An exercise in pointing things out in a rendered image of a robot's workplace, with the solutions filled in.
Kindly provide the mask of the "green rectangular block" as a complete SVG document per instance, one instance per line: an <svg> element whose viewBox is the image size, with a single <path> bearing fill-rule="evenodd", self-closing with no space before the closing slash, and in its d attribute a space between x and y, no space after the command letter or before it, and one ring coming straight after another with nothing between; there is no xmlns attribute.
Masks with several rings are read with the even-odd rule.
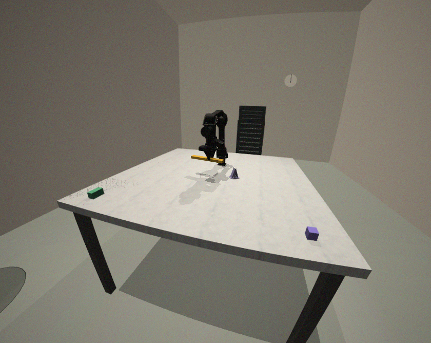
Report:
<svg viewBox="0 0 431 343"><path fill-rule="evenodd" d="M104 194L104 191L103 191L102 187L97 187L94 190L87 192L88 198L90 198L90 199L95 199L98 196L103 195L103 194Z"/></svg>

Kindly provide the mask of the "yellow bar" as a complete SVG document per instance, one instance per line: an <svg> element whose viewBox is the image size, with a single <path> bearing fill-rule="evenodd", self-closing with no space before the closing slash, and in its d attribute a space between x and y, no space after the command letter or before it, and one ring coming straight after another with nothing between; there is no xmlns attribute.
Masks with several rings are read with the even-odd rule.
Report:
<svg viewBox="0 0 431 343"><path fill-rule="evenodd" d="M197 155L192 155L191 156L192 159L198 159L198 160L204 160L204 161L209 161L207 159L207 157L203 157L203 156L197 156ZM224 163L223 159L217 159L217 158L210 158L210 162L216 162L216 163Z"/></svg>

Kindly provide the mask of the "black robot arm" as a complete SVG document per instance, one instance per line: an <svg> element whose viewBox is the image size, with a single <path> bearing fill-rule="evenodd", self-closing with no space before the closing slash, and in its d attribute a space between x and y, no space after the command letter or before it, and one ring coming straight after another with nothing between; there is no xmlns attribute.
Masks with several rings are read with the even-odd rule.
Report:
<svg viewBox="0 0 431 343"><path fill-rule="evenodd" d="M201 135L204 137L216 135L216 125L219 128L219 139L217 136L212 139L211 145L213 144L218 147L217 158L223 159L224 163L218 163L218 165L225 166L225 158L228 158L228 153L225 147L225 126L227 124L228 117L223 110L216 110L213 113L207 113L204 116L203 128L201 129Z"/></svg>

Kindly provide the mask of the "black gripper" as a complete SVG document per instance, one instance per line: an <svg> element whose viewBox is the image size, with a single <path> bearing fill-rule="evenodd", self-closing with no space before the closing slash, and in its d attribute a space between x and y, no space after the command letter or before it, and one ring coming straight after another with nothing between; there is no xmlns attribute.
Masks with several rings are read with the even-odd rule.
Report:
<svg viewBox="0 0 431 343"><path fill-rule="evenodd" d="M205 145L199 146L199 151L203 151L207 157L207 159L210 161L210 158L214 157L215 151L218 149L214 144L211 145L212 139L216 138L216 136L208 136L206 138Z"/></svg>

